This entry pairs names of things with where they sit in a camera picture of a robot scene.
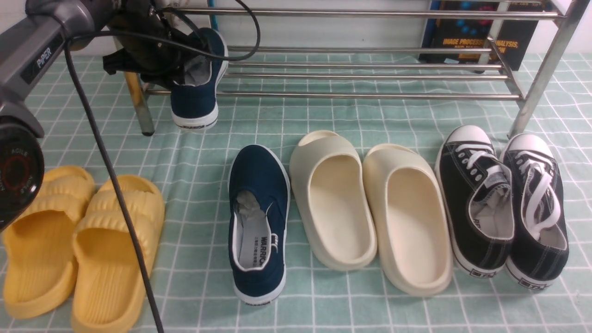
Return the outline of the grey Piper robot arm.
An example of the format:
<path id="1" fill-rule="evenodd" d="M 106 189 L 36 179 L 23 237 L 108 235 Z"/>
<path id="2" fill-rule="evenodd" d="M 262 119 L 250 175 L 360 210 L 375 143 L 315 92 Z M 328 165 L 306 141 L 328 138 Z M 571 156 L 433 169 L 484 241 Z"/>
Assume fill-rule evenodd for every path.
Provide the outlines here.
<path id="1" fill-rule="evenodd" d="M 39 121 L 25 105 L 65 47 L 80 50 L 108 27 L 122 49 L 104 57 L 109 74 L 143 74 L 170 84 L 201 51 L 205 38 L 173 28 L 153 0 L 28 0 L 25 18 L 1 34 L 1 229 L 32 203 L 42 185 Z"/>

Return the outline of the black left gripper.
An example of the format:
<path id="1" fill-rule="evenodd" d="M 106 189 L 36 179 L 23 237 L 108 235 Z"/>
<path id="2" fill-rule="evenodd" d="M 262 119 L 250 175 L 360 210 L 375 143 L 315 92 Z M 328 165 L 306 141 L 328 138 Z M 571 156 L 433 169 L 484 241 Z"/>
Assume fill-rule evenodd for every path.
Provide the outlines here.
<path id="1" fill-rule="evenodd" d="M 120 11 L 107 25 L 111 31 L 135 32 L 160 38 L 161 41 L 133 36 L 115 36 L 122 49 L 103 57 L 108 74 L 129 72 L 140 75 L 144 82 L 170 89 L 189 80 L 186 70 L 201 54 L 188 51 L 163 40 L 176 42 L 209 53 L 205 31 L 172 7 L 157 9 L 152 0 L 123 0 Z"/>

